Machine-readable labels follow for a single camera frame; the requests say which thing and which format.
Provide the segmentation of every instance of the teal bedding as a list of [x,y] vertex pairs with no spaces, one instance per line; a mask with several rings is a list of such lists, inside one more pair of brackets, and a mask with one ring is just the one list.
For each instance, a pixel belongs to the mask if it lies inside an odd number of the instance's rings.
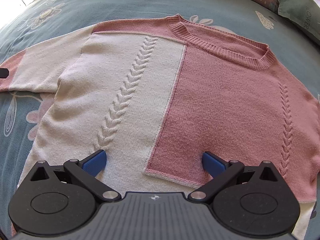
[[[0,63],[36,43],[98,22],[177,13],[190,21],[269,44],[277,58],[320,99],[319,46],[290,22],[251,0],[35,0],[0,30]],[[7,236],[11,235],[8,203],[38,123],[47,111],[47,100],[47,95],[31,92],[0,93],[0,226]],[[307,240],[316,239],[319,206],[311,216]]]

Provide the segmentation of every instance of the round metal joint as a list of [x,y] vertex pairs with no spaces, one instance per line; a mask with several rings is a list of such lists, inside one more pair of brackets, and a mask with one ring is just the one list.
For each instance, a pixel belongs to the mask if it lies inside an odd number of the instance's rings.
[[204,199],[206,197],[206,193],[202,192],[202,191],[194,191],[190,194],[190,197],[192,197],[193,199]]
[[115,199],[116,197],[118,197],[118,195],[118,192],[112,190],[106,191],[102,194],[102,196],[107,199]]

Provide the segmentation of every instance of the white sleeve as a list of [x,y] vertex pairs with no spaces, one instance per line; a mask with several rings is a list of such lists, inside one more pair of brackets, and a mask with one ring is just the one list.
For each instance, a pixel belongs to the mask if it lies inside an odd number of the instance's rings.
[[61,73],[80,57],[85,42],[95,25],[35,44],[10,57],[0,65],[9,69],[9,76],[0,79],[2,91],[57,91]]

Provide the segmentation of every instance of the blue floral bed sheet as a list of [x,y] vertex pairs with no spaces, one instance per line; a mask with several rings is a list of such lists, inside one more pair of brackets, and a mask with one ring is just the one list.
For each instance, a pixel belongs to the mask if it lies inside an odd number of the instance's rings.
[[[35,0],[0,30],[0,63],[36,43],[98,22],[177,13],[192,22],[269,44],[278,59],[320,100],[320,48],[291,23],[251,0]],[[53,96],[0,93],[0,225],[8,236],[8,203]],[[311,215],[307,240],[316,239],[319,206]]]

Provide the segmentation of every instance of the gray gripper base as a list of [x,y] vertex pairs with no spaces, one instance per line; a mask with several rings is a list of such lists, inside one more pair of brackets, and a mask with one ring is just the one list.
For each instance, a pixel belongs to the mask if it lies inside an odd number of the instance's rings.
[[[45,237],[17,234],[14,240]],[[191,203],[183,193],[127,192],[116,203],[103,204],[79,230],[50,240],[245,240],[221,226],[204,204]],[[272,240],[294,240],[289,234]]]

